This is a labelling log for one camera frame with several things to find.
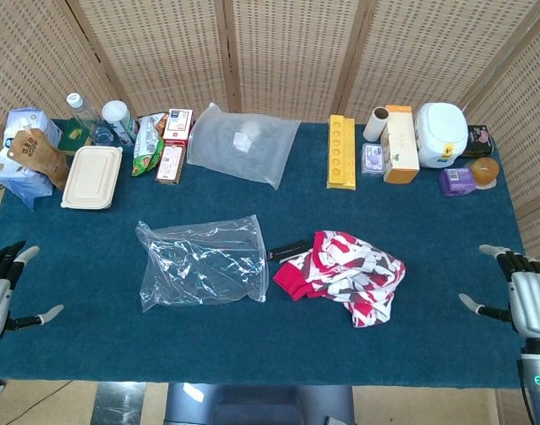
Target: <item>white cylinder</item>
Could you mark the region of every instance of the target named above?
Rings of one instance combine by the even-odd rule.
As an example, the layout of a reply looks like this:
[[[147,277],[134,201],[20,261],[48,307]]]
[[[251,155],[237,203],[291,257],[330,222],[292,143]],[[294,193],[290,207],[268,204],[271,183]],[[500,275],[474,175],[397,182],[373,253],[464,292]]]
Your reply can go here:
[[[370,114],[370,118],[365,127],[365,131],[362,135],[367,142],[374,142],[378,140],[381,132],[388,121],[388,111],[381,106],[374,108],[373,113]]]
[[[135,143],[138,123],[132,118],[124,102],[112,100],[106,103],[101,115],[105,121],[111,124],[122,144],[130,146]]]

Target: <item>robotic hand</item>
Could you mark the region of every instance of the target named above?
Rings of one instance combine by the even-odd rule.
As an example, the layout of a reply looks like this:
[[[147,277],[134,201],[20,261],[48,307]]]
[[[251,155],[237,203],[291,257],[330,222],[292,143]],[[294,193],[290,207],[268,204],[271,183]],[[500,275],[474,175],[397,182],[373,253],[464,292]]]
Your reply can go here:
[[[514,330],[526,338],[518,360],[518,375],[529,419],[532,424],[540,425],[540,263],[507,248],[481,245],[479,249],[494,257],[500,265],[508,281],[509,309],[478,304],[467,294],[459,294],[459,298],[476,314],[511,322]],[[526,388],[534,407],[533,417]]]
[[[24,266],[40,251],[40,248],[33,246],[19,255],[19,251],[25,244],[24,241],[18,242],[0,251],[0,339],[5,330],[17,330],[26,326],[48,323],[64,308],[62,305],[56,305],[44,314],[11,319],[9,307],[16,283],[22,275]],[[0,392],[3,388],[4,383],[0,381]]]

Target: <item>yellow egg tray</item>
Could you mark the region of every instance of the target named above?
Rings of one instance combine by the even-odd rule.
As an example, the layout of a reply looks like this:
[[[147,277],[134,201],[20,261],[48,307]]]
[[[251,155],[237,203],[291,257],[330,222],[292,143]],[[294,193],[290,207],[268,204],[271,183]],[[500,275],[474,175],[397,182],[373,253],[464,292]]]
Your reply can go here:
[[[357,188],[355,120],[329,116],[328,189]]]

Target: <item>blue felt surface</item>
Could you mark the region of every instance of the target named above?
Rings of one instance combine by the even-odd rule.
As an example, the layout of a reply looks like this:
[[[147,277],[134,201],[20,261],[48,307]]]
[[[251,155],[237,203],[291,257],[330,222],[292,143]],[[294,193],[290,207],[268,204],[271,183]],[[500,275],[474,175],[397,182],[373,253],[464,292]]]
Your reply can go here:
[[[503,175],[493,190],[455,198],[441,195],[434,170],[421,170],[409,185],[359,175],[356,191],[326,189],[327,142],[326,125],[303,124],[277,191],[187,165],[180,185],[161,185],[154,173],[130,177],[132,158],[125,155],[109,210],[61,209],[56,191],[30,212],[6,193],[0,247],[27,239],[42,248],[19,282],[13,315],[66,308],[47,326],[5,335],[0,376],[515,386],[522,341],[457,298],[465,291],[507,304],[498,265],[477,250],[481,243],[521,249]],[[338,229],[402,259],[406,278],[391,320],[355,329],[341,305],[295,303],[273,282],[264,304],[244,299],[142,313],[138,291],[147,258],[135,236],[137,221],[162,228],[250,214],[257,215],[267,248]]]

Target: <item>plastic water bottle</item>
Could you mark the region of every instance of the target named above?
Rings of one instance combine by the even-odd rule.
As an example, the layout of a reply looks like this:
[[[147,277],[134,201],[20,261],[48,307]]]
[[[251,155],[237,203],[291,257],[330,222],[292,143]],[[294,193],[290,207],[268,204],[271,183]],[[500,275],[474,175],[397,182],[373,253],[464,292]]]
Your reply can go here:
[[[89,100],[83,98],[79,93],[70,93],[67,95],[66,101],[73,117],[79,121],[82,127],[89,130],[93,144],[100,146],[111,146],[113,144],[114,135],[112,135],[112,131],[93,109]]]

